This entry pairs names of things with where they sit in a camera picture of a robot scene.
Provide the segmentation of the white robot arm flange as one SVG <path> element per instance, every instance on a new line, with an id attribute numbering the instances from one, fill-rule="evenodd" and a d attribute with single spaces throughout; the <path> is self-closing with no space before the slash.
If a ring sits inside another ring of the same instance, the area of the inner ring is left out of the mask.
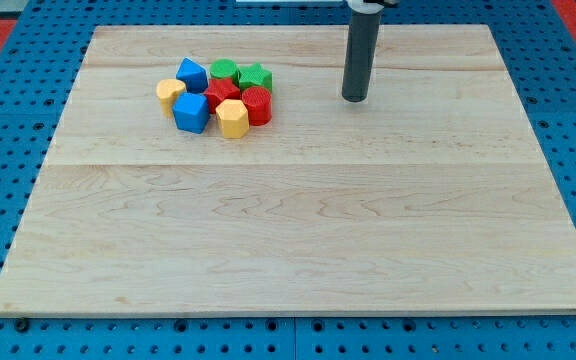
<path id="1" fill-rule="evenodd" d="M 376 14 L 385 8 L 396 7 L 400 0 L 346 0 L 349 8 L 362 14 Z"/>

